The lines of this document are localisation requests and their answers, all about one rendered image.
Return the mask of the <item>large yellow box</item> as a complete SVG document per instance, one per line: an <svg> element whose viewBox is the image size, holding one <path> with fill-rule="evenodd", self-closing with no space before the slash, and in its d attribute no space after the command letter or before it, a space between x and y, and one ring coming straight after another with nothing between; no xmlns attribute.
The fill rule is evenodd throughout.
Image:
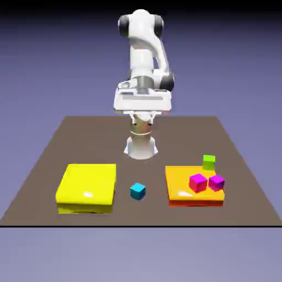
<svg viewBox="0 0 282 282"><path fill-rule="evenodd" d="M59 214L112 212L116 164L69 164L56 191Z"/></svg>

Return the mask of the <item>small magenta cube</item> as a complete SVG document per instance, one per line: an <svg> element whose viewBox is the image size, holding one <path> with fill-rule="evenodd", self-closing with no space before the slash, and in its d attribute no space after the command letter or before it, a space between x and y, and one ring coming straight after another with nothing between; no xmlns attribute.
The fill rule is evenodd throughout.
<svg viewBox="0 0 282 282"><path fill-rule="evenodd" d="M209 178L208 187L213 191L219 191L224 189L225 179L220 175L214 175Z"/></svg>
<svg viewBox="0 0 282 282"><path fill-rule="evenodd" d="M189 187L195 193L205 191L207 188L207 184L208 179L204 177L201 173L189 177Z"/></svg>

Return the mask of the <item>large orange box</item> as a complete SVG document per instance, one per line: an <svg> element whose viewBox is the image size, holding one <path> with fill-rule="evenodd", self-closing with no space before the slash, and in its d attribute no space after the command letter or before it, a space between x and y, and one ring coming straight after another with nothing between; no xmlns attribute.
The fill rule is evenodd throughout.
<svg viewBox="0 0 282 282"><path fill-rule="evenodd" d="M208 187L205 191L195 193L189 187L189 177L201 173L209 178L217 175L214 171L203 170L202 166L166 166L165 178L169 204L176 207L220 207L223 205L225 192L213 191Z"/></svg>

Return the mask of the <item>small green cube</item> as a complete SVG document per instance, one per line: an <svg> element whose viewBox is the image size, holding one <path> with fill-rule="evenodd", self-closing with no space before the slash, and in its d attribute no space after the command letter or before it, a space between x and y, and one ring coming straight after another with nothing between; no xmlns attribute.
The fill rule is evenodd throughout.
<svg viewBox="0 0 282 282"><path fill-rule="evenodd" d="M215 170L216 157L214 155L203 155L203 170L214 171Z"/></svg>

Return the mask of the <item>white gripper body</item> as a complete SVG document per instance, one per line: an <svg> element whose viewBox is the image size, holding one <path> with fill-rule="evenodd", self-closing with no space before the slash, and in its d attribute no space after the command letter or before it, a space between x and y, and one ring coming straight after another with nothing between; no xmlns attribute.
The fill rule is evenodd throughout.
<svg viewBox="0 0 282 282"><path fill-rule="evenodd" d="M148 89L139 94L135 88L116 89L113 108L116 111L170 111L171 92Z"/></svg>

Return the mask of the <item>small cyan cube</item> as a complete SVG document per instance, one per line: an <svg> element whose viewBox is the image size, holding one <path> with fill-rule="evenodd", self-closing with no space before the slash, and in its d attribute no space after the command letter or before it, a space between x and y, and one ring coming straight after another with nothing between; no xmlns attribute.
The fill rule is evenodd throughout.
<svg viewBox="0 0 282 282"><path fill-rule="evenodd" d="M130 196L133 199L141 200L146 193L146 187L140 183L135 183L130 187Z"/></svg>

